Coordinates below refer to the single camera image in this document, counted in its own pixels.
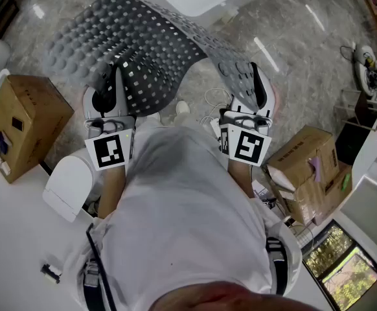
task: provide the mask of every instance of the purple tag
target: purple tag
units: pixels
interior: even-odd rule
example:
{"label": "purple tag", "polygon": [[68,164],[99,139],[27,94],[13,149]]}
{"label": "purple tag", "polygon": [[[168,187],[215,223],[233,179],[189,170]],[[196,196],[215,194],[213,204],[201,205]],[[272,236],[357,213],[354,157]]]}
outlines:
{"label": "purple tag", "polygon": [[319,157],[311,158],[310,164],[315,168],[315,182],[321,182],[321,160]]}

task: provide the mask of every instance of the marble floor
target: marble floor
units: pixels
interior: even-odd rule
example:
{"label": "marble floor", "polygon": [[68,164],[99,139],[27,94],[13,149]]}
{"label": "marble floor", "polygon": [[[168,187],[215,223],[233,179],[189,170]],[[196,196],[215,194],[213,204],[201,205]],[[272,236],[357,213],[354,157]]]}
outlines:
{"label": "marble floor", "polygon": [[[41,68],[43,44],[93,1],[19,0],[20,12],[4,37],[12,48],[10,72],[47,75]],[[305,124],[337,135],[341,124],[334,104],[341,89],[355,88],[351,65],[339,48],[355,41],[377,52],[374,23],[364,2],[356,0],[256,0],[241,8],[229,24],[216,24],[212,31],[255,61],[280,94],[268,156]],[[84,146],[84,89],[57,76],[50,78],[75,109],[47,156],[54,167],[63,156]],[[175,100],[161,112],[163,123],[172,122],[178,100],[186,100],[198,120],[208,115],[212,107],[204,93],[214,87],[225,86],[211,62],[206,59],[193,65]],[[208,99],[216,104],[226,100],[221,91],[209,92]]]}

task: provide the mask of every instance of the cable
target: cable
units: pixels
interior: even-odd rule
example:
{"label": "cable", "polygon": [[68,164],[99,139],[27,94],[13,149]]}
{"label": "cable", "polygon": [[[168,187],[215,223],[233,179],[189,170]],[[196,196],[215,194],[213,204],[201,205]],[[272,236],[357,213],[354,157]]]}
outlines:
{"label": "cable", "polygon": [[342,56],[344,59],[348,60],[349,62],[352,62],[352,59],[348,59],[348,58],[346,58],[346,57],[344,56],[344,54],[343,54],[343,48],[350,49],[351,51],[353,51],[353,50],[352,50],[352,47],[342,45],[342,46],[340,46],[340,48],[339,48],[339,52],[341,53],[341,56]]}
{"label": "cable", "polygon": [[275,205],[278,207],[279,211],[282,213],[283,216],[286,216],[286,213],[280,208],[279,202],[277,201]]}
{"label": "cable", "polygon": [[90,231],[91,231],[92,228],[93,228],[93,223],[88,227],[88,229],[86,231],[86,237],[87,237],[87,240],[89,241],[89,244],[91,244],[91,249],[92,249],[93,255],[95,257],[95,261],[98,264],[99,274],[101,276],[102,283],[104,284],[106,298],[108,300],[109,307],[111,308],[111,311],[117,311],[117,308],[115,307],[115,302],[114,302],[113,297],[112,297],[111,288],[109,287],[108,277],[106,275],[105,268],[104,268],[104,265],[102,263],[102,259],[100,258],[100,255],[98,253],[98,249],[97,249],[97,247],[96,247],[96,245],[93,242],[92,237],[91,237]]}
{"label": "cable", "polygon": [[91,122],[88,122],[87,120],[84,121],[84,128],[86,129],[86,131],[89,131],[89,127],[91,126]]}
{"label": "cable", "polygon": [[220,87],[214,87],[214,88],[212,88],[212,89],[208,89],[206,92],[204,92],[204,100],[206,101],[206,103],[208,103],[210,106],[212,106],[213,109],[211,110],[211,112],[210,112],[208,115],[206,115],[204,118],[202,118],[202,119],[200,120],[200,124],[201,124],[201,125],[205,124],[206,121],[207,121],[207,119],[212,119],[212,120],[215,119],[215,117],[213,117],[212,114],[214,113],[214,111],[216,110],[216,108],[219,108],[219,107],[227,107],[228,105],[230,105],[230,103],[226,104],[226,103],[224,103],[224,102],[221,102],[221,103],[219,103],[219,104],[217,104],[217,105],[214,105],[214,104],[212,104],[211,102],[209,102],[209,101],[207,100],[206,94],[207,94],[209,91],[213,91],[213,90],[224,91],[224,92],[226,93],[226,95],[229,97],[229,100],[232,101],[232,96],[230,95],[230,93],[228,92],[228,90],[226,90],[226,89],[222,89],[222,88],[220,88]]}
{"label": "cable", "polygon": [[366,58],[366,55],[367,55],[367,58],[370,58],[371,60],[373,60],[373,58],[372,58],[372,56],[371,56],[370,53],[364,52],[363,57]]}
{"label": "cable", "polygon": [[297,224],[297,225],[292,225],[291,227],[304,227],[305,229],[307,229],[309,232],[310,232],[310,234],[311,234],[311,237],[312,237],[312,239],[311,239],[311,249],[309,250],[309,252],[308,253],[311,253],[312,252],[312,250],[313,250],[313,248],[314,248],[314,234],[312,233],[312,231],[311,231],[311,229],[309,229],[308,227],[306,227],[305,225],[301,225],[301,224]]}

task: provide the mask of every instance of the white table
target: white table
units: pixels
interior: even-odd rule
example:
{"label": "white table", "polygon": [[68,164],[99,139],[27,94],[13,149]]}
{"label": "white table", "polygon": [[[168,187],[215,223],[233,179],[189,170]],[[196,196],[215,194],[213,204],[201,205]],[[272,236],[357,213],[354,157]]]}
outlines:
{"label": "white table", "polygon": [[65,260],[91,217],[82,210],[70,224],[50,208],[41,197],[48,178],[40,166],[11,185],[0,173],[0,311],[81,310],[40,269],[49,259]]}

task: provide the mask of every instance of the gray perforated fabric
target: gray perforated fabric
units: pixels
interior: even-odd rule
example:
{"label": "gray perforated fabric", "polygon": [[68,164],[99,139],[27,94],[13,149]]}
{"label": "gray perforated fabric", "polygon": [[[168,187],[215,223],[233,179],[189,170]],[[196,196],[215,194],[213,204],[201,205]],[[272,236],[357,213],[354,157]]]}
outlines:
{"label": "gray perforated fabric", "polygon": [[43,66],[101,91],[117,63],[130,113],[147,116],[168,105],[190,66],[207,56],[233,94],[257,111],[253,69],[243,54],[146,1],[96,0],[47,43]]}

